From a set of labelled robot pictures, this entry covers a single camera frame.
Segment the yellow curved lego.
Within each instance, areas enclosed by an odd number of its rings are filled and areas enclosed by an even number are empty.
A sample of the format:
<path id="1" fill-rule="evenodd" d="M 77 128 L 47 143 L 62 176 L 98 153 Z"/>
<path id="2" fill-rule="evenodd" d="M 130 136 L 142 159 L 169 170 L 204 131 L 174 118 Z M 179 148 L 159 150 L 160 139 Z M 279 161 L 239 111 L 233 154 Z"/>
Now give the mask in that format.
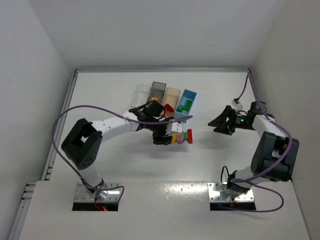
<path id="1" fill-rule="evenodd" d="M 177 141 L 177 135 L 176 135 L 175 133 L 172 133 L 172 134 L 171 134 L 171 137 L 172 137 L 171 143 L 172 143 L 172 144 L 175 144 L 176 141 Z"/>

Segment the purple striped oval lego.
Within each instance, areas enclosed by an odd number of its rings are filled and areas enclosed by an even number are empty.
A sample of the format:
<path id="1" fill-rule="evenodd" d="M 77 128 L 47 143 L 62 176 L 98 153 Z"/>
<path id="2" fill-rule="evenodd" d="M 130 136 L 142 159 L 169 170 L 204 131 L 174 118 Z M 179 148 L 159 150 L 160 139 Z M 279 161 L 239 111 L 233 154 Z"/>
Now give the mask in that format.
<path id="1" fill-rule="evenodd" d="M 184 141 L 185 141 L 184 134 L 183 133 L 177 133 L 175 141 L 176 141 L 177 144 L 180 144 L 180 145 L 183 144 Z"/>

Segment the red sloped lego brick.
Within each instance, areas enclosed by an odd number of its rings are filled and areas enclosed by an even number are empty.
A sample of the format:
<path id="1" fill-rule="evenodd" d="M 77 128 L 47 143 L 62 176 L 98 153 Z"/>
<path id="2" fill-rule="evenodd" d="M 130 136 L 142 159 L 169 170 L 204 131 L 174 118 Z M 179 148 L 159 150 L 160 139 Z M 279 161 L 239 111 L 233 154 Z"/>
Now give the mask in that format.
<path id="1" fill-rule="evenodd" d="M 168 103 L 164 105 L 164 108 L 165 108 L 165 111 L 169 113 L 173 113 L 175 111 L 174 108 Z"/>

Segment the red base lego brick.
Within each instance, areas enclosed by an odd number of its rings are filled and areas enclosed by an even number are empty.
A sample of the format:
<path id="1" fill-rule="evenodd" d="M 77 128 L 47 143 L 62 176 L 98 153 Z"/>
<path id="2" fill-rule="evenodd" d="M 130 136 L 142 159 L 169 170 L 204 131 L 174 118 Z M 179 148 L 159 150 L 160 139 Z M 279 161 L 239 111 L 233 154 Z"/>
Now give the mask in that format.
<path id="1" fill-rule="evenodd" d="M 189 128 L 187 129 L 184 133 L 183 133 L 183 139 L 185 142 L 187 142 L 188 144 L 192 144 L 193 143 L 193 132 L 192 129 Z"/>

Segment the small green lego brick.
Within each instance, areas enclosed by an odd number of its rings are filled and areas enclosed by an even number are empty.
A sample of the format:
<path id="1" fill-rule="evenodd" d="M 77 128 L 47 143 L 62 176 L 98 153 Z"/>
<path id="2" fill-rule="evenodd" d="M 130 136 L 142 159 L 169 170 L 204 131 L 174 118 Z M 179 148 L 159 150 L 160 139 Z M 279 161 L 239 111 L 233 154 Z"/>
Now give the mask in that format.
<path id="1" fill-rule="evenodd" d="M 184 109 L 185 109 L 185 108 L 184 108 L 183 105 L 179 105 L 179 106 L 177 107 L 176 111 L 181 113 Z"/>

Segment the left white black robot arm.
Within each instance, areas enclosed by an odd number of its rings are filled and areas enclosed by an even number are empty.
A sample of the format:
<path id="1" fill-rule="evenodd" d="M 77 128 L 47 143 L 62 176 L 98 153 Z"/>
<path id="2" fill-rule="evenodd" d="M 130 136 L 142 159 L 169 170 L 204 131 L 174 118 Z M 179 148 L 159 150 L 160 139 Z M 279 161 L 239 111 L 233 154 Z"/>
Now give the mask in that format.
<path id="1" fill-rule="evenodd" d="M 147 129 L 152 132 L 153 144 L 170 145 L 172 136 L 167 133 L 168 125 L 159 124 L 172 120 L 163 117 L 165 107 L 153 100 L 126 111 L 120 117 L 98 121 L 79 119 L 61 144 L 61 149 L 73 162 L 91 194 L 104 186 L 94 162 L 103 142 L 125 133 Z"/>

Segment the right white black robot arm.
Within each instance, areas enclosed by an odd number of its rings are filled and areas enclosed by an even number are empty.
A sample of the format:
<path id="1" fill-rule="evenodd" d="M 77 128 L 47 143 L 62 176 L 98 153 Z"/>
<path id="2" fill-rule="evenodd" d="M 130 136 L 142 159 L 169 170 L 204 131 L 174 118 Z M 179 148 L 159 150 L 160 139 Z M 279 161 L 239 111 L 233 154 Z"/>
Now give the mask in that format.
<path id="1" fill-rule="evenodd" d="M 274 116 L 266 113 L 265 102 L 252 102 L 246 115 L 228 105 L 208 126 L 213 127 L 215 133 L 228 136 L 236 129 L 243 129 L 256 131 L 260 137 L 250 166 L 231 173 L 223 191 L 239 196 L 260 183 L 292 179 L 300 143 L 280 130 Z"/>

